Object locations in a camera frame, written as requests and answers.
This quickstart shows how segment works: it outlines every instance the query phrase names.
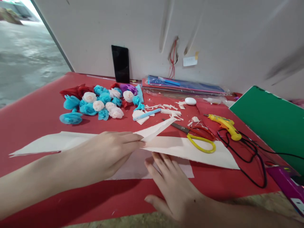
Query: yellow scissor handle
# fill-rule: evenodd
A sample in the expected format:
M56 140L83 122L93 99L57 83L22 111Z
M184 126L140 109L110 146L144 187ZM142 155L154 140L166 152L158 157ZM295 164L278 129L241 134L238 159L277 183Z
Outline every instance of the yellow scissor handle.
M214 142L208 140L208 139L205 139L205 138L201 138L201 137L197 137L197 136L193 136L191 134L187 134L187 138L190 140L190 142L197 148L199 149L200 151L204 152L204 153L207 153L207 154L212 154L215 150L216 150L216 145L214 144ZM212 145L212 150L205 150L203 148L201 148L198 144L195 143L195 141L193 141L193 139L198 139L200 141L205 141L205 142L208 142Z

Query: scissor handle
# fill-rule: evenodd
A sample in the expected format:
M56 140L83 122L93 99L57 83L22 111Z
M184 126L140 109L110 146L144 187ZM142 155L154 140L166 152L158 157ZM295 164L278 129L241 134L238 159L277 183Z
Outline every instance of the scissor handle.
M203 138L206 138L210 141L215 141L216 138L215 138L215 135L207 128L203 128L203 127L200 127L200 126L197 126L197 127L188 127L188 129L196 134L198 134L199 136L203 137ZM203 134L201 131L199 131L198 129L201 129L203 131L205 131L206 133L208 133L208 135L206 134Z
M214 144L214 142L208 140L208 139L205 139L205 138L201 138L201 137L197 137L197 136L193 136L191 134L187 134L187 138L190 140L190 142L197 148L199 149L200 151L204 152L204 153L207 153L207 154L212 154L215 150L216 150L216 145ZM208 142L212 145L212 150L205 150L203 148L201 148L198 144L195 143L195 141L193 139L198 139L200 141L205 141L205 142Z

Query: green paper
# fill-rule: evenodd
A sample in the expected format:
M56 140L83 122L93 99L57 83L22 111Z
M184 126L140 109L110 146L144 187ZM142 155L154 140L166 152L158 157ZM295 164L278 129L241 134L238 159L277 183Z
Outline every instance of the green paper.
M304 157L304 109L301 107L253 86L230 110L275 152ZM304 160L280 156L304 175Z

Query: black phone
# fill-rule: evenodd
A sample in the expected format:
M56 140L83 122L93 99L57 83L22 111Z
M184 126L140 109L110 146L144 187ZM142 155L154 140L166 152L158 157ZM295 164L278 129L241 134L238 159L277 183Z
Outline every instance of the black phone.
M130 83L129 50L126 47L112 45L115 78L120 83Z

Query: red table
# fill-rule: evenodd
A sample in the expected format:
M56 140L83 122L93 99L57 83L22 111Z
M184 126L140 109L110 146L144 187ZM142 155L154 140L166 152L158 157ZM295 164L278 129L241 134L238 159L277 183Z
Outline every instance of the red table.
M61 131L72 131L82 133L98 134L103 131L138 131L153 126L162 118L168 118L167 114L158 113L143 125L139 125L132 120L134 107L123 110L123 119L109 119L99 121L97 116L83 116L83 121L79 125L65 125L59 121L59 116L68 111L63 108L64 98L59 91L86 83L88 86L101 85L109 88L114 83L112 80L87 77L86 75L67 73L62 78L38 89L28 96L8 105L0 110L1 120L1 153L0 153L0 176L4 176L42 156L28 155L9 158L8 154L22 148L35 139L47 134L59 133ZM146 105L155 104L175 105L178 101L170 98L153 97L144 94ZM200 116L198 108L206 113L217 114L235 121L235 127L247 134L252 139L269 149L254 133L245 126L226 106L209 105L198 103L196 106L185 106L182 112L183 122L187 125L193 116L199 119L204 118L204 122L213 131L219 129L219 124ZM185 135L176 131L173 127L167 128L160 136ZM238 152L244 157L249 157L250 152L235 143ZM263 176L258 162L255 160L251 164L244 164L238 157L232 154L238 165L251 175L257 182L262 183ZM277 155L268 155L280 164L286 164ZM216 200L227 200L231 198L248 195L269 193L279 191L279 187L268 175L268 186L260 189L253 185L239 170L229 170L210 166L198 162L192 162L192 169L195 178L191 182L206 196ZM56 227L77 223L85 223L96 220L116 218L126 215L153 212L154 208L144 201L148 194L161 193L153 180L108 180L60 193L43 202L33 205L9 218L0 225L13 227Z

